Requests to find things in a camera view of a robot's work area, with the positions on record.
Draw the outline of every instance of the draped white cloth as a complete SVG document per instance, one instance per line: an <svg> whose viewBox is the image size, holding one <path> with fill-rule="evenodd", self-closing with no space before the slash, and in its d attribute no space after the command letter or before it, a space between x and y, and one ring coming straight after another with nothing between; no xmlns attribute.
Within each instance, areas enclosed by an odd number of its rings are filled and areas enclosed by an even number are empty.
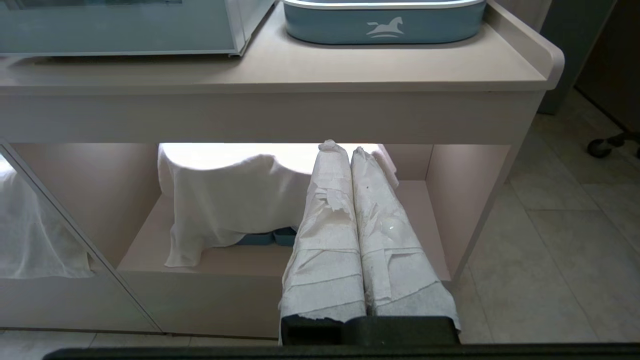
<svg viewBox="0 0 640 360"><path fill-rule="evenodd" d="M353 150L360 144L345 144ZM371 151L397 185L396 168L382 145ZM209 247L226 247L246 234L298 227L317 144L163 143L158 172L173 197L175 223L166 266L195 266Z"/></svg>
<svg viewBox="0 0 640 360"><path fill-rule="evenodd" d="M0 278L91 277L88 254L0 155Z"/></svg>

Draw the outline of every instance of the open shelf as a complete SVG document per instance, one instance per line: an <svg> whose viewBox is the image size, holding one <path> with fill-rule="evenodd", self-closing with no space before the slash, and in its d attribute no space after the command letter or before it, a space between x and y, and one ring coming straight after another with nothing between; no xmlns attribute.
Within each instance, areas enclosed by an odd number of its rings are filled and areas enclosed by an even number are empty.
<svg viewBox="0 0 640 360"><path fill-rule="evenodd" d="M396 193L436 273L441 280L450 280L425 182L400 181ZM118 271L281 277L291 256L290 247L275 244L209 248L202 252L198 266L169 268L164 263L171 247L172 225L173 199L162 195L120 262Z"/></svg>
<svg viewBox="0 0 640 360"><path fill-rule="evenodd" d="M140 232L120 262L118 271L173 272L218 275L281 277L291 257L291 248L279 245L209 248L194 267L164 265L171 249L173 199L160 196Z"/></svg>

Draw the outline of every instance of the blue tray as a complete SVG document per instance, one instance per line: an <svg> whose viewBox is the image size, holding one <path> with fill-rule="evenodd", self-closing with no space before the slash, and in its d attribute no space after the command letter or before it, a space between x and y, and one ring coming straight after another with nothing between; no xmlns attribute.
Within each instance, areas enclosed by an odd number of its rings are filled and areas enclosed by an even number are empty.
<svg viewBox="0 0 640 360"><path fill-rule="evenodd" d="M290 227L274 231L273 236L276 238L276 243L280 246L292 247L296 242L296 231Z"/></svg>
<svg viewBox="0 0 640 360"><path fill-rule="evenodd" d="M271 245L274 241L273 233L247 234L236 245Z"/></svg>
<svg viewBox="0 0 640 360"><path fill-rule="evenodd" d="M478 33L486 0L283 0L287 31L318 44L435 44Z"/></svg>

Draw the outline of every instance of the horse logo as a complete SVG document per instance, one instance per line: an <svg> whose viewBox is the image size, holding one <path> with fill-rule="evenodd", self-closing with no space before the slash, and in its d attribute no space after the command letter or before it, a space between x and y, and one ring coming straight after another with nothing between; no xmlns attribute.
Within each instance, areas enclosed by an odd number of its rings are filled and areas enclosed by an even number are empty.
<svg viewBox="0 0 640 360"><path fill-rule="evenodd" d="M401 17L396 17L391 20L388 25L378 24L377 22L368 22L367 25L375 26L376 28L367 33L371 35L371 38L397 38L399 36L395 34L404 34L398 25L404 24Z"/></svg>

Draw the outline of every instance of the black object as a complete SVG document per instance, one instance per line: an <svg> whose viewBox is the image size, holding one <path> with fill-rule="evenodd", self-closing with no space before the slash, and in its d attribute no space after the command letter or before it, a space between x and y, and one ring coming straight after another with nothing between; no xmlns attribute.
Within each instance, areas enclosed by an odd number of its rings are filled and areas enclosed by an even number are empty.
<svg viewBox="0 0 640 360"><path fill-rule="evenodd" d="M638 344L450 345L431 347L243 347L59 350L45 360L631 360Z"/></svg>
<svg viewBox="0 0 640 360"><path fill-rule="evenodd" d="M620 135L610 137L606 140L596 139L589 143L587 146L587 152L594 158L602 159L611 154L611 150L616 147L624 146L626 141L634 141L640 144L640 133L625 132ZM636 153L636 156L640 158L640 148Z"/></svg>
<svg viewBox="0 0 640 360"><path fill-rule="evenodd" d="M357 345L363 347L460 344L453 321L444 316L363 316L346 323L311 320L298 315L282 319L282 345Z"/></svg>
<svg viewBox="0 0 640 360"><path fill-rule="evenodd" d="M460 345L453 322L442 317L371 316L342 323L288 316L282 319L282 335L285 344L306 345L70 349L44 360L640 359L640 344Z"/></svg>

